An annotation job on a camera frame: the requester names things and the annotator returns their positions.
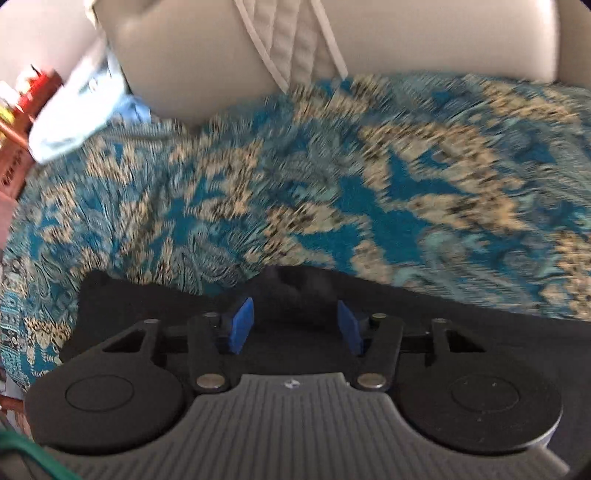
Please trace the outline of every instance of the blue clip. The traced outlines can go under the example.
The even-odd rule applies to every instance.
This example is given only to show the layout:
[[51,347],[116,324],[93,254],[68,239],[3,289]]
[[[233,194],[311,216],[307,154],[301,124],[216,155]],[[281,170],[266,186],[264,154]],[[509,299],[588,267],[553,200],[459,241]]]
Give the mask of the blue clip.
[[248,297],[232,319],[232,331],[228,342],[232,353],[237,355],[241,352],[254,323],[255,304],[252,298]]
[[353,355],[363,353],[363,339],[359,333],[359,323],[351,310],[341,300],[337,303],[336,317],[339,329]]

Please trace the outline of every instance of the gray ribbed platform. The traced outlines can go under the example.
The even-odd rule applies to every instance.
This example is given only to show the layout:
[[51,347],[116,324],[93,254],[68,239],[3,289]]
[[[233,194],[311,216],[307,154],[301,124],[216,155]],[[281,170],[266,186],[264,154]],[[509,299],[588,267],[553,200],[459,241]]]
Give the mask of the gray ribbed platform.
[[53,453],[85,480],[551,480],[567,473],[541,447],[484,458],[435,445],[410,429],[389,397],[354,390],[341,374],[244,375],[228,393],[199,397],[150,445],[110,457]]

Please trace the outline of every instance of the light blue cloth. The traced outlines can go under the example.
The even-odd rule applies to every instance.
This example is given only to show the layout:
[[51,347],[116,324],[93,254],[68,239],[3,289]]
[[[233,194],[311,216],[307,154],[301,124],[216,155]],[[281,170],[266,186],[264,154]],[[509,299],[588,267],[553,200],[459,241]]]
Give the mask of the light blue cloth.
[[112,118],[150,123],[147,105],[128,93],[121,66],[105,45],[85,57],[41,111],[29,136],[33,158],[46,163],[79,146]]

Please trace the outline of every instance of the green cable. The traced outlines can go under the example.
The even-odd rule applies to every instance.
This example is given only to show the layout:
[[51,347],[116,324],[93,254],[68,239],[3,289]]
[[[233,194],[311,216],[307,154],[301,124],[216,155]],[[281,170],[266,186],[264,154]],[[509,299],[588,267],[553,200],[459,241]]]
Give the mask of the green cable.
[[18,452],[34,460],[53,480],[82,480],[60,462],[17,432],[0,432],[0,452]]

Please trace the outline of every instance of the teal patterned blanket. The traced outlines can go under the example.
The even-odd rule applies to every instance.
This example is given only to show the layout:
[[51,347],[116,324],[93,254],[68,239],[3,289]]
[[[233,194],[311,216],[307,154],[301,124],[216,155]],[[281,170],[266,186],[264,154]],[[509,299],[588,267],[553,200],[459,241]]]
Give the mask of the teal patterned blanket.
[[93,269],[215,294],[311,264],[591,320],[591,93],[475,75],[355,77],[214,117],[111,126],[39,169],[4,253],[2,360],[58,364]]

